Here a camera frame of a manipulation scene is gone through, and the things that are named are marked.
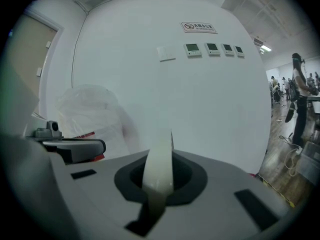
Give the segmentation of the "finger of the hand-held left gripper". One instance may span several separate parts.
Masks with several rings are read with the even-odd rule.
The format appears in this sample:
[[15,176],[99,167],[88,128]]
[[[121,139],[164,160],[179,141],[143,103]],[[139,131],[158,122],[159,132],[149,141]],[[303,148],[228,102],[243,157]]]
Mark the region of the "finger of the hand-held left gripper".
[[48,152],[59,154],[66,164],[89,161],[106,151],[106,144],[100,139],[62,138],[44,140],[42,145]]

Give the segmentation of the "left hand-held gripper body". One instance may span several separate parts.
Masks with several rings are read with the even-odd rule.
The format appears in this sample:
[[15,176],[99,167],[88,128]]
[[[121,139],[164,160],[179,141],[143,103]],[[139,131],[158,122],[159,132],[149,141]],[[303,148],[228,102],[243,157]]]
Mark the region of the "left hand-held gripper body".
[[8,141],[27,138],[35,141],[62,136],[56,121],[49,121],[34,110],[39,98],[8,67],[0,70],[0,150]]

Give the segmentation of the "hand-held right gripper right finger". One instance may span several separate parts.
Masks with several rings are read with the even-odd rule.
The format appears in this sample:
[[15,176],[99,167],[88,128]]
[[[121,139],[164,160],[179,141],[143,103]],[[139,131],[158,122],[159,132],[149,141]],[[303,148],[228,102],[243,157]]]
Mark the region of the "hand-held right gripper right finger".
[[250,191],[281,220],[290,211],[288,203],[273,189],[244,170],[219,160],[175,150],[203,167],[207,184],[190,204],[170,206],[149,232],[151,240],[244,240],[262,229],[238,200],[236,193]]

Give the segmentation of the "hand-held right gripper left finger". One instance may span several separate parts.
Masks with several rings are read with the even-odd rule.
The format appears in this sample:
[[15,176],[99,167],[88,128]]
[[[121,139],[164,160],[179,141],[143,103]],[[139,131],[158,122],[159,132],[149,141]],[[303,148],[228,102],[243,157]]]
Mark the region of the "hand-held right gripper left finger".
[[117,190],[115,160],[65,164],[41,144],[0,137],[0,164],[16,205],[55,240],[138,240],[126,229],[140,205]]

